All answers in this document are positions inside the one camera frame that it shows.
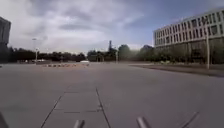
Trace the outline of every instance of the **car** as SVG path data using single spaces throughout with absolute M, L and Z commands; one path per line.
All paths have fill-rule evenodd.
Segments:
M 82 61 L 80 61 L 81 63 L 89 63 L 89 61 L 88 60 L 82 60 Z

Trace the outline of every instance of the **road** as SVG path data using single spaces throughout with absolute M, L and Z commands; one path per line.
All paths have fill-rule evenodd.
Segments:
M 224 78 L 91 64 L 53 68 L 3 65 L 0 111 L 10 128 L 224 127 Z

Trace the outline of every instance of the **sky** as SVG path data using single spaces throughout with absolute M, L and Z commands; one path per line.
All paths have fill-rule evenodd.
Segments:
M 0 0 L 0 16 L 12 23 L 9 46 L 86 53 L 109 40 L 153 46 L 154 30 L 217 7 L 224 0 Z

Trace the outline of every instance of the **tall pole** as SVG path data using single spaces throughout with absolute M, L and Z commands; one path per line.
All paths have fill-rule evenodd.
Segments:
M 36 48 L 36 45 L 35 45 L 35 42 L 36 42 L 36 38 L 33 38 L 33 45 L 34 45 L 34 50 L 35 50 L 35 64 L 37 64 L 37 48 Z
M 208 26 L 206 25 L 206 45 L 207 45 L 207 69 L 210 68 L 210 45 L 209 45 L 209 35 L 208 35 Z
M 207 49 L 207 64 L 206 68 L 210 68 L 210 45 L 209 45 L 209 31 L 208 31 L 208 19 L 202 20 L 203 25 L 205 27 L 205 41 L 206 41 L 206 49 Z
M 116 62 L 118 63 L 118 51 L 116 51 Z

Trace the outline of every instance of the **building facade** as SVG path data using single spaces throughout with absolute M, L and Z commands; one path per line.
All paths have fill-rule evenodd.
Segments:
M 215 44 L 224 43 L 224 8 L 186 18 L 155 30 L 154 46 L 157 51 L 178 47 L 182 54 L 191 54 L 195 49 L 205 49 L 206 32 L 211 49 Z
M 0 17 L 0 62 L 7 61 L 10 28 L 11 23 Z

